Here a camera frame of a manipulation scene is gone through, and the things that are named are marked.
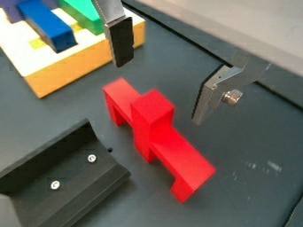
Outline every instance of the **green block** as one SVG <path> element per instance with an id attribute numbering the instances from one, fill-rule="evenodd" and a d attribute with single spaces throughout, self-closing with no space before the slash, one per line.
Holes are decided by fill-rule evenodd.
<path id="1" fill-rule="evenodd" d="M 103 21 L 91 0 L 57 0 L 60 8 L 93 35 L 104 32 Z"/>

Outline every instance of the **red t-shaped block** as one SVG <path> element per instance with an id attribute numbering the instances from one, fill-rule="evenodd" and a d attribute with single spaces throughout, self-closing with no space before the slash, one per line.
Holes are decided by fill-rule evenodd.
<path id="1" fill-rule="evenodd" d="M 184 202 L 215 168 L 172 127 L 174 106 L 158 90 L 144 95 L 119 79 L 103 88 L 109 117 L 132 126 L 135 146 L 143 158 L 158 158 L 175 176 L 172 194 Z"/>

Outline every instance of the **screw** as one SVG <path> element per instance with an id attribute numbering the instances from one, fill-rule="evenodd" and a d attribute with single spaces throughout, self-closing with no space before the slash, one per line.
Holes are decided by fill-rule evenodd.
<path id="1" fill-rule="evenodd" d="M 52 190 L 57 190 L 60 188 L 60 182 L 59 181 L 55 181 L 51 185 L 51 189 Z"/>
<path id="2" fill-rule="evenodd" d="M 224 94 L 223 102 L 227 103 L 231 107 L 234 107 L 238 104 L 242 96 L 243 93 L 240 90 L 231 90 Z"/>
<path id="3" fill-rule="evenodd" d="M 96 155 L 95 155 L 95 154 L 91 154 L 91 155 L 88 156 L 88 161 L 89 161 L 89 163 L 95 163 L 96 160 L 97 160 Z"/>

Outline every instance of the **blue block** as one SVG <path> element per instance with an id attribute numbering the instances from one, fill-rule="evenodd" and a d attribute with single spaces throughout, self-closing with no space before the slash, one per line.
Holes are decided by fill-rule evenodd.
<path id="1" fill-rule="evenodd" d="M 20 3 L 17 9 L 24 15 L 27 23 L 56 53 L 77 44 L 69 25 L 39 0 Z"/>

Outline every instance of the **black tabletop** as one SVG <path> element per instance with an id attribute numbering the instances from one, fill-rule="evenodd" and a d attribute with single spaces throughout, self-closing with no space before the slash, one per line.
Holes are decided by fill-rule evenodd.
<path id="1" fill-rule="evenodd" d="M 220 105 L 202 126 L 191 120 L 200 83 L 220 62 L 147 20 L 147 43 L 135 60 L 112 64 L 37 99 L 0 52 L 0 173 L 15 168 L 52 137 L 88 118 L 100 142 L 131 171 L 127 183 L 75 226 L 276 227 L 303 192 L 303 113 L 256 84 L 236 108 Z M 131 127 L 109 120 L 101 86 L 124 77 L 140 93 L 155 88 L 175 104 L 174 126 L 216 167 L 202 189 L 178 203 L 172 175 L 147 164 Z"/>

